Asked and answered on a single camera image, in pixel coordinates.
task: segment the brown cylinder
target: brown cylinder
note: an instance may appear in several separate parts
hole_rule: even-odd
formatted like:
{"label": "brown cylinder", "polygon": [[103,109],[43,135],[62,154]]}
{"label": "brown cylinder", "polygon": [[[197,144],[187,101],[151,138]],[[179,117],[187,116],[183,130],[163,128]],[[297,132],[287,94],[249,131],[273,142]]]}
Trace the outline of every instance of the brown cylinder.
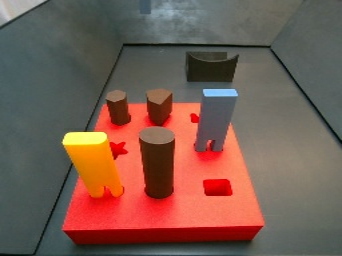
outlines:
{"label": "brown cylinder", "polygon": [[163,127],[148,127],[139,134],[146,194],[166,198],[174,192],[175,134]]}
{"label": "brown cylinder", "polygon": [[116,125],[124,125],[130,123],[131,115],[128,113],[126,92],[120,90],[108,92],[106,100],[111,116],[111,122]]}

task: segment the square hole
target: square hole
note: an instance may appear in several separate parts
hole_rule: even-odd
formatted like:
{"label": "square hole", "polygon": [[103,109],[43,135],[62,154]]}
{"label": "square hole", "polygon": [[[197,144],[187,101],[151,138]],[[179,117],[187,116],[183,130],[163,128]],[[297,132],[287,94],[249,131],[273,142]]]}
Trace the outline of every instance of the square hole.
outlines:
{"label": "square hole", "polygon": [[227,179],[203,180],[206,196],[231,196],[233,190]]}

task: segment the yellow block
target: yellow block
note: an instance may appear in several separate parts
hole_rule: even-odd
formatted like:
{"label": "yellow block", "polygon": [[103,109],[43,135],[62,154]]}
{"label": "yellow block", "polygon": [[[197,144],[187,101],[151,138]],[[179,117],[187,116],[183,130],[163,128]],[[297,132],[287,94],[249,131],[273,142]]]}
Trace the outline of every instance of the yellow block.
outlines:
{"label": "yellow block", "polygon": [[115,197],[123,194],[120,177],[104,132],[70,132],[63,145],[91,197],[102,197],[104,186]]}

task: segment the red foam board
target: red foam board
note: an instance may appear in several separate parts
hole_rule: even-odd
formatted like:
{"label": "red foam board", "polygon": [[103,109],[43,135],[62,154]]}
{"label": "red foam board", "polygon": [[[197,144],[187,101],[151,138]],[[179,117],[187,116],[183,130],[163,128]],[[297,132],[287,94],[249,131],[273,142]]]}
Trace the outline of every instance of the red foam board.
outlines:
{"label": "red foam board", "polygon": [[124,194],[90,197],[78,180],[63,231],[76,244],[251,240],[265,225],[233,126],[222,152],[197,152],[198,103],[174,103],[165,127],[175,133],[174,193],[165,199],[144,193],[139,132],[154,126],[146,104],[130,104],[131,122],[111,123],[103,106],[96,131],[126,142],[116,158]]}

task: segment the star-shaped hole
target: star-shaped hole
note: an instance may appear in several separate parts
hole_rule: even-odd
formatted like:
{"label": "star-shaped hole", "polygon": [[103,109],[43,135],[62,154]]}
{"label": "star-shaped hole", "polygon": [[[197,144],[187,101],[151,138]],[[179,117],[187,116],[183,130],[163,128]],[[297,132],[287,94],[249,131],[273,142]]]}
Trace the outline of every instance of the star-shaped hole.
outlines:
{"label": "star-shaped hole", "polygon": [[128,153],[128,151],[124,149],[124,145],[126,145],[126,142],[120,142],[118,144],[114,142],[110,142],[114,159],[116,159],[119,155],[126,155]]}

